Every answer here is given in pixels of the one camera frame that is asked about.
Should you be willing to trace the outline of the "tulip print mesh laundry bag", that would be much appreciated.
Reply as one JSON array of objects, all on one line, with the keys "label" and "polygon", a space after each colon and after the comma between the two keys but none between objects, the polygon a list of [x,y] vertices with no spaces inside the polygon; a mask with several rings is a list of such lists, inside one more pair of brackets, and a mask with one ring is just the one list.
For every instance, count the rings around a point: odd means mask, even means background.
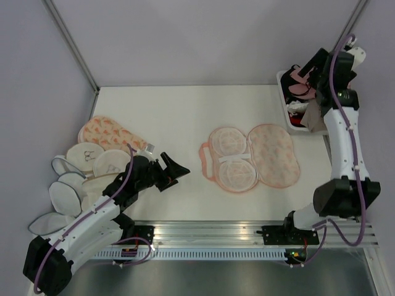
[{"label": "tulip print mesh laundry bag", "polygon": [[234,193],[258,183],[284,189],[301,173],[290,134],[273,124],[258,125],[247,135],[234,127],[217,128],[201,144],[199,158],[202,175]]}]

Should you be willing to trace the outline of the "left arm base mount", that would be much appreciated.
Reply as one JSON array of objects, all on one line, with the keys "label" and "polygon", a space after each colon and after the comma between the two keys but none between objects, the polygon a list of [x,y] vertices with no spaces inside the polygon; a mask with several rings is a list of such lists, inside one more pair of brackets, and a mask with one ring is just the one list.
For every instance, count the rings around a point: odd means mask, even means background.
[{"label": "left arm base mount", "polygon": [[123,230],[117,244],[120,245],[149,245],[154,238],[155,227],[153,225],[136,225]]}]

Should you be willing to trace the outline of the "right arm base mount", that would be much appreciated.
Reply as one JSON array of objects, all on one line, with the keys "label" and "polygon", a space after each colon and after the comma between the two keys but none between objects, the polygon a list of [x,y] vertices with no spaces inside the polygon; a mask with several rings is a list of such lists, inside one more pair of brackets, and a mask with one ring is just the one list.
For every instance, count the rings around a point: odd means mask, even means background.
[{"label": "right arm base mount", "polygon": [[316,231],[285,228],[283,225],[262,226],[256,232],[263,238],[264,245],[319,245],[320,241]]}]

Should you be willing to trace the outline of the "pink black bra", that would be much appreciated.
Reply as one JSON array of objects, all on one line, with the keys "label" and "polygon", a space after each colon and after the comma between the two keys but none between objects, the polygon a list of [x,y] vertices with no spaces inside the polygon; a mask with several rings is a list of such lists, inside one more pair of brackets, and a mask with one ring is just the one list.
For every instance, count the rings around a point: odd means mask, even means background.
[{"label": "pink black bra", "polygon": [[302,68],[300,66],[293,65],[280,78],[283,94],[287,101],[308,101],[315,99],[316,90],[309,82],[309,78],[311,74],[313,74],[314,68],[305,76],[301,76],[299,74],[301,70]]}]

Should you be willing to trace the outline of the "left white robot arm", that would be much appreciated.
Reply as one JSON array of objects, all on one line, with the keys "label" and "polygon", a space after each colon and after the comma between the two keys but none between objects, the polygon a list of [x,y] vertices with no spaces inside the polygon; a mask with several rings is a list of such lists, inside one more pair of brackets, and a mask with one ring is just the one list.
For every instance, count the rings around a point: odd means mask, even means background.
[{"label": "left white robot arm", "polygon": [[47,236],[36,236],[29,244],[23,275],[33,283],[35,294],[58,295],[72,276],[96,253],[112,244],[136,240],[135,223],[124,211],[150,187],[164,191],[190,170],[161,153],[165,163],[145,155],[134,155],[88,210],[74,221]]}]

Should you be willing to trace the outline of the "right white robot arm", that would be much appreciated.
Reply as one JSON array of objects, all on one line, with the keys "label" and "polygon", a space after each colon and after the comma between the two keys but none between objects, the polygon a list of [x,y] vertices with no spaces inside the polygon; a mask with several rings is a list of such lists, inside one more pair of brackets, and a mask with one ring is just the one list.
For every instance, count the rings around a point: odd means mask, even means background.
[{"label": "right white robot arm", "polygon": [[315,93],[320,117],[326,126],[331,152],[331,177],[316,188],[312,203],[289,214],[291,223],[282,227],[283,239],[295,244],[304,230],[334,223],[337,218],[360,218],[379,196],[381,186],[372,181],[362,156],[359,140],[359,98],[349,88],[356,77],[355,54],[321,48],[301,69],[288,73],[303,78]]}]

